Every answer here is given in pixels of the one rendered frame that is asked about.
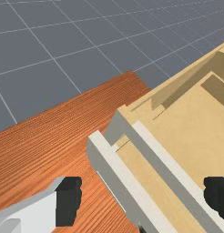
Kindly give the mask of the pale wooden cabinet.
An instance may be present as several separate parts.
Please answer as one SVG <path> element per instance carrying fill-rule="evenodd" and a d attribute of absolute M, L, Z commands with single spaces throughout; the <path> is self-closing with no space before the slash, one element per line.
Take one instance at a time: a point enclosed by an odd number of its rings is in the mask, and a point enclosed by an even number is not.
<path fill-rule="evenodd" d="M 88 138 L 91 166 L 145 233 L 224 233 L 204 178 L 224 177 L 224 43 Z"/>

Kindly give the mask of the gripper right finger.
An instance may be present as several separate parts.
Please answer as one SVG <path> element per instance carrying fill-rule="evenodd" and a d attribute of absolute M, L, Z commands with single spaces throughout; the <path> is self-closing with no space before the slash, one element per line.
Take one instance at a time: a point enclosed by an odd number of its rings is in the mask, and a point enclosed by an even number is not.
<path fill-rule="evenodd" d="M 207 204 L 224 219 L 224 177 L 205 177 L 204 186 Z"/>

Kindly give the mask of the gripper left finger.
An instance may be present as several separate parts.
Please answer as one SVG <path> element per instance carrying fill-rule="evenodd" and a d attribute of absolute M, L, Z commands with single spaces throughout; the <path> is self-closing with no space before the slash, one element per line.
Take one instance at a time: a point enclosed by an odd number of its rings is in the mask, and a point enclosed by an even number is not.
<path fill-rule="evenodd" d="M 0 233 L 52 233 L 72 227 L 82 197 L 81 177 L 58 177 L 44 191 L 0 211 Z"/>

